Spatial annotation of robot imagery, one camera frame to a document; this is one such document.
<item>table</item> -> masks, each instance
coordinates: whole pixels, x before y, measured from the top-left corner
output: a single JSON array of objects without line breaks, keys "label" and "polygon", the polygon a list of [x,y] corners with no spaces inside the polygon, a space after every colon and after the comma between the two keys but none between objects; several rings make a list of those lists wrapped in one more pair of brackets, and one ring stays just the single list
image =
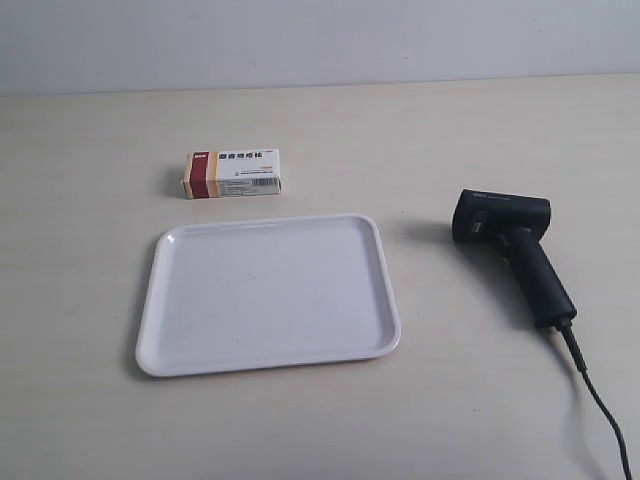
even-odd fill
[{"label": "table", "polygon": [[[622,478],[558,335],[450,241],[463,187],[551,200],[543,245],[640,472],[639,132],[640,75],[0,98],[0,477]],[[188,151],[270,146],[282,195],[183,198]],[[380,228],[394,353],[138,370],[162,232],[334,212]]]}]

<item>plastic tray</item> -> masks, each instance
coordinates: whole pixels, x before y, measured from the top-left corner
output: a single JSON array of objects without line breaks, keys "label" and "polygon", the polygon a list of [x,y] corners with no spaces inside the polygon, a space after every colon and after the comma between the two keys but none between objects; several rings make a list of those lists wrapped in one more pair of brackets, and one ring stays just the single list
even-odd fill
[{"label": "plastic tray", "polygon": [[280,218],[163,235],[136,359],[165,377],[374,358],[399,339],[373,221]]}]

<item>wall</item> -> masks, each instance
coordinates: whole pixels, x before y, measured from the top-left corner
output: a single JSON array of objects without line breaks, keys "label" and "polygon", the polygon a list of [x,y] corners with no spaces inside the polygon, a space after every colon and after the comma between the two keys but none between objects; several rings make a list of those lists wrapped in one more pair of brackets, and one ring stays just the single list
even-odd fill
[{"label": "wall", "polygon": [[640,71],[634,0],[0,0],[0,94]]}]

